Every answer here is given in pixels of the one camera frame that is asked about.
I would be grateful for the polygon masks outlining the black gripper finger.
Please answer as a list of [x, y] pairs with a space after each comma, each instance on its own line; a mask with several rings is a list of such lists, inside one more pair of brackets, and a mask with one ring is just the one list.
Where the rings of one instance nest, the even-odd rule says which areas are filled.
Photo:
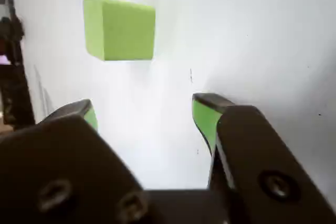
[[212, 157], [208, 187], [223, 197], [226, 223], [335, 223], [327, 200], [256, 107], [195, 93], [192, 118]]
[[81, 116], [1, 137], [1, 223], [154, 223], [149, 199]]

